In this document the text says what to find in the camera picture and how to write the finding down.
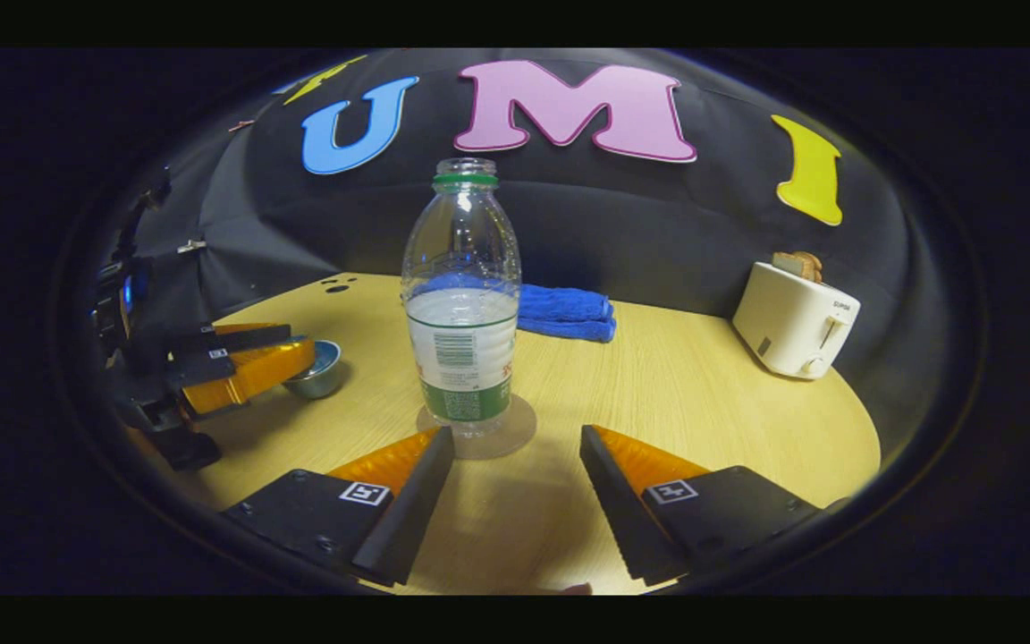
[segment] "barcode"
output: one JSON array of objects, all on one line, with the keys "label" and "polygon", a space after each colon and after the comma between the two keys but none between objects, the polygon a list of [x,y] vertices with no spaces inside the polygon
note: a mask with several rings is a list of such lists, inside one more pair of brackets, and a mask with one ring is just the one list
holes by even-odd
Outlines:
[{"label": "barcode", "polygon": [[437,363],[441,367],[475,366],[475,336],[470,334],[433,334],[437,343]]}]

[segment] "blue letter u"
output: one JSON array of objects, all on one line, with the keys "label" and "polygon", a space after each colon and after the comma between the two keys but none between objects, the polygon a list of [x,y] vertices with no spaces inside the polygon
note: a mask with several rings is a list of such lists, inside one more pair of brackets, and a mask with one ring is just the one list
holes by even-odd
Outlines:
[{"label": "blue letter u", "polygon": [[336,146],[336,122],[348,101],[333,103],[304,120],[304,170],[312,174],[336,174],[367,164],[391,143],[400,130],[404,109],[404,91],[420,78],[408,76],[369,90],[365,101],[371,101],[369,128],[363,138],[351,145]]}]

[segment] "bottle label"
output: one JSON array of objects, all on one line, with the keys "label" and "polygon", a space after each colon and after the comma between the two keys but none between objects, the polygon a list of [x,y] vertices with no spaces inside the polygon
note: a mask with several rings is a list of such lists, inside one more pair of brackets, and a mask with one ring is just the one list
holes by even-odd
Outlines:
[{"label": "bottle label", "polygon": [[515,315],[440,326],[409,315],[409,333],[428,411],[450,420],[497,416],[511,403]]}]

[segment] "green bottle cap ring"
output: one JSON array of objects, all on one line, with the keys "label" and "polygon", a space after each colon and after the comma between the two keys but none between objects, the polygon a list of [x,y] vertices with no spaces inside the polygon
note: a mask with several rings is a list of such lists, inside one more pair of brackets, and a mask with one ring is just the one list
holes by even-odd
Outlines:
[{"label": "green bottle cap ring", "polygon": [[484,187],[499,183],[499,178],[490,174],[438,174],[434,180],[437,183],[482,183]]}]

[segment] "plastic water bottle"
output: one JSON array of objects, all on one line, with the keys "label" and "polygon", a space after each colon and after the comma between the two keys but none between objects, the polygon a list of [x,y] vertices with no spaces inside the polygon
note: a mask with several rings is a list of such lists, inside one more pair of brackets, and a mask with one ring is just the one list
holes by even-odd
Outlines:
[{"label": "plastic water bottle", "polygon": [[424,403],[452,428],[457,456],[500,456],[528,438],[507,422],[518,243],[495,200],[494,162],[442,160],[432,187],[437,195],[412,228],[402,272]]}]

